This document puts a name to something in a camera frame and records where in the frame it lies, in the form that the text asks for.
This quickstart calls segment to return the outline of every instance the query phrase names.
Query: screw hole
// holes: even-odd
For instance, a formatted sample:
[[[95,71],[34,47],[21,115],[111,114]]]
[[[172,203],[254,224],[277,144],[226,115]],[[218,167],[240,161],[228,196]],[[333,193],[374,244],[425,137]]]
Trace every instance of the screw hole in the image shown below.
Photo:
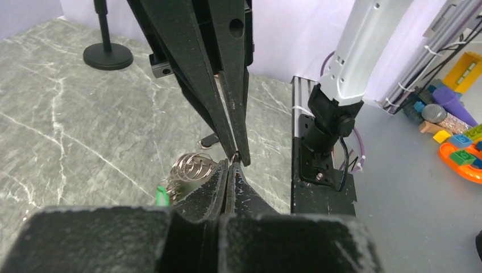
[[[229,23],[229,31],[234,38],[241,38],[244,31],[243,21],[238,18],[231,20]]]

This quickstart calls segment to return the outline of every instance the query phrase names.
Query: orange toy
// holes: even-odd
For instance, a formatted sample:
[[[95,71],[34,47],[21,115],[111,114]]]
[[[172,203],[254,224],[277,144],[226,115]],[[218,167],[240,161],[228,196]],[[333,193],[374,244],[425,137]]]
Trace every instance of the orange toy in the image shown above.
[[[444,143],[440,146],[438,155],[445,162],[445,164],[447,164],[450,168],[452,168],[461,177],[467,180],[470,180],[472,182],[482,184],[482,169],[474,168],[470,164],[459,166],[450,158],[450,155],[453,152],[456,152],[459,150],[466,150],[470,154],[478,158],[482,158],[482,151],[479,152],[477,149],[475,149],[475,144],[472,144],[465,149],[458,149],[452,143],[449,143],[449,142]]]

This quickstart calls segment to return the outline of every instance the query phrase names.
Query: purple cup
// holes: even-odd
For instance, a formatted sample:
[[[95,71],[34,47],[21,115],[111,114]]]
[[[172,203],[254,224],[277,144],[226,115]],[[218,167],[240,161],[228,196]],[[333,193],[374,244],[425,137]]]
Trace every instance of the purple cup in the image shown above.
[[[475,119],[469,114],[467,109],[462,106],[457,94],[452,89],[446,86],[441,86],[434,91],[433,96],[435,102],[442,106],[450,114],[456,116],[461,121],[472,127],[478,125]]]

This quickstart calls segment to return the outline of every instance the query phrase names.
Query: round black base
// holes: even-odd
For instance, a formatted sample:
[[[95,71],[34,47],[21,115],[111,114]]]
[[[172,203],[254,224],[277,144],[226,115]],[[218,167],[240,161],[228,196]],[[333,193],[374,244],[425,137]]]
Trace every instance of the round black base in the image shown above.
[[[93,44],[84,50],[84,62],[100,70],[119,70],[132,64],[131,51],[120,44],[111,44],[112,51],[105,52],[102,43]]]

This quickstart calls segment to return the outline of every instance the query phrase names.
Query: marble table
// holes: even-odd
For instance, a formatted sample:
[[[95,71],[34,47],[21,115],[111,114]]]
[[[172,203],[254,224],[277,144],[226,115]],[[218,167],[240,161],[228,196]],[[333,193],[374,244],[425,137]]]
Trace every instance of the marble table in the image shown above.
[[[155,79],[148,45],[120,37],[134,63],[84,64],[101,35],[52,20],[0,42],[0,264],[22,224],[49,205],[153,205],[155,188],[212,132],[173,76]],[[291,87],[251,75],[250,185],[289,213]],[[225,157],[220,145],[206,150]]]

